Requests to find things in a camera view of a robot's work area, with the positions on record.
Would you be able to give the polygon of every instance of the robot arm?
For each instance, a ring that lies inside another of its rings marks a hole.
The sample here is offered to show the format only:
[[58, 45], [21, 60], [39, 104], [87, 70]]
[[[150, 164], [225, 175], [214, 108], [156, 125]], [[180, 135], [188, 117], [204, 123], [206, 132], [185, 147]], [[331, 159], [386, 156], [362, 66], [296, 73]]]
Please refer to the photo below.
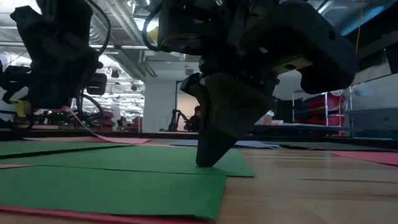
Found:
[[[41, 15], [30, 6], [18, 7], [11, 14], [32, 63], [30, 67], [8, 66], [0, 73], [0, 87], [6, 90], [3, 101], [10, 103], [10, 98], [24, 87], [29, 90], [20, 100], [28, 102], [31, 111], [70, 106], [73, 98], [80, 105], [83, 90], [89, 91], [92, 85], [100, 87], [97, 94], [103, 94], [106, 77], [95, 71], [101, 68], [98, 58], [108, 44], [110, 31], [97, 52], [89, 45], [93, 10], [85, 0], [36, 1]], [[109, 22], [92, 0], [88, 2]]]
[[[159, 13], [158, 46], [146, 27]], [[197, 165], [213, 166], [273, 107], [278, 75], [298, 70], [311, 94], [347, 88], [354, 46], [303, 0], [163, 0], [144, 23], [148, 48], [201, 55], [181, 90], [202, 117]]]

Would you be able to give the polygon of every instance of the blue paper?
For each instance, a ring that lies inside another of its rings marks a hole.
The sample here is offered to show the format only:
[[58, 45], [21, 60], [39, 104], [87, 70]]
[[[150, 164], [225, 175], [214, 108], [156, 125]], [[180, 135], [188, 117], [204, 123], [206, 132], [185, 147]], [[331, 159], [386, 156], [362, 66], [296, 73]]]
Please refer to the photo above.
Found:
[[[170, 144], [172, 146], [198, 146], [198, 140], [176, 141]], [[275, 144], [266, 144], [259, 141], [238, 141], [235, 147], [250, 147], [261, 149], [278, 149], [280, 146]]]

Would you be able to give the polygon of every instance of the rack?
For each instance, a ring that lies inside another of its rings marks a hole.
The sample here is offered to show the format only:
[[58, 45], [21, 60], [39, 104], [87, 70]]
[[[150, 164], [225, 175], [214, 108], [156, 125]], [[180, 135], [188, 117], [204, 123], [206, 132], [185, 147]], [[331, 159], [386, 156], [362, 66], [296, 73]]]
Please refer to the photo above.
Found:
[[[351, 93], [352, 93], [352, 86], [350, 86], [349, 88], [348, 88], [348, 90], [349, 90], [349, 107], [350, 107], [350, 109], [352, 110], [352, 108], [353, 108], [353, 101], [352, 101], [352, 96], [351, 96]], [[324, 106], [321, 106], [321, 107], [318, 107], [318, 108], [311, 108], [311, 109], [309, 109], [309, 110], [304, 110], [304, 111], [300, 111], [300, 112], [295, 112], [295, 103], [294, 103], [294, 99], [295, 99], [295, 94], [299, 94], [299, 93], [304, 93], [304, 91], [303, 90], [295, 90], [295, 91], [293, 91], [292, 92], [292, 106], [293, 106], [293, 110], [292, 110], [292, 115], [293, 115], [293, 123], [295, 123], [295, 117], [296, 117], [296, 115], [297, 114], [301, 114], [301, 113], [309, 113], [309, 112], [314, 112], [314, 111], [320, 111], [320, 110], [325, 110], [325, 120], [326, 120], [326, 126], [329, 126], [329, 117], [333, 117], [333, 116], [337, 116], [337, 117], [345, 117], [345, 115], [344, 114], [341, 114], [341, 102], [339, 102], [339, 113], [338, 114], [330, 114], [330, 112], [329, 112], [329, 107], [328, 107], [328, 92], [324, 92], [324, 93], [321, 93], [321, 95], [323, 95], [324, 96], [324, 98], [325, 98], [325, 104], [324, 104]]]

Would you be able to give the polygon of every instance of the table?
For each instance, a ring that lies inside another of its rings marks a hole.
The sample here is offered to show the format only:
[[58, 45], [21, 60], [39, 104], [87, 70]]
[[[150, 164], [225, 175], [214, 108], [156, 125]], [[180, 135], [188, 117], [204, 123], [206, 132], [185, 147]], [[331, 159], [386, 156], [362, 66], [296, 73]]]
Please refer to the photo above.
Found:
[[250, 131], [254, 136], [332, 136], [349, 128], [316, 124], [255, 125]]
[[[256, 178], [229, 178], [217, 224], [398, 220], [398, 168], [325, 151], [241, 149]], [[2, 224], [89, 224], [0, 213]]]

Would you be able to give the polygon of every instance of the person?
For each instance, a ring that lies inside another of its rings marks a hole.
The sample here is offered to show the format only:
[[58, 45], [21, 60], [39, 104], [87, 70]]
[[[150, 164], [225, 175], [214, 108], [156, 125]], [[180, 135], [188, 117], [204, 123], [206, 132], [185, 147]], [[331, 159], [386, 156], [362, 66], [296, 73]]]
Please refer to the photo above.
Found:
[[124, 117], [123, 116], [119, 120], [117, 120], [118, 131], [123, 131], [123, 121], [124, 121]]
[[200, 106], [195, 107], [195, 114], [189, 119], [190, 120], [190, 131], [198, 132], [200, 128]]

